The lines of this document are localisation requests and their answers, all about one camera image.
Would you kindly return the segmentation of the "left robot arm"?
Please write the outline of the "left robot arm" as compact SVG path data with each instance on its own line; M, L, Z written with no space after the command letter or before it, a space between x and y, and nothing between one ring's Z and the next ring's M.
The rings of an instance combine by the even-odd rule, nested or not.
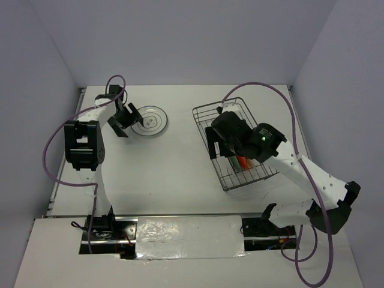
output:
M96 96L91 110L64 125L65 159L79 176L85 194L91 198L85 229L104 239L113 238L118 225L101 174L106 157L101 130L109 125L118 137L127 137L126 128L143 124L143 116L134 104L125 103L127 98L123 87L110 85L104 94Z

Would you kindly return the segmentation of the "white plate green rim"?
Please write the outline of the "white plate green rim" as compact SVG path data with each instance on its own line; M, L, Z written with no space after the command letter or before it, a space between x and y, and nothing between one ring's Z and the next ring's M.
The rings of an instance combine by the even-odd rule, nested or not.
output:
M150 137L161 134L168 126L166 112L157 106L143 106L138 109L143 122L137 122L131 129L140 136Z

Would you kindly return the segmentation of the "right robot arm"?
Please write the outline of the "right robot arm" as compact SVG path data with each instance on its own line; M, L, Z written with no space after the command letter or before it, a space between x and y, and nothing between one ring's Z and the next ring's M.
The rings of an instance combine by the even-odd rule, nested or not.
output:
M352 211L360 185L333 177L295 151L285 135L267 123L250 127L237 113L226 111L205 128L211 159L241 156L278 171L310 199L294 204L272 203L261 216L261 228L273 235L287 226L312 225L323 233L337 234Z

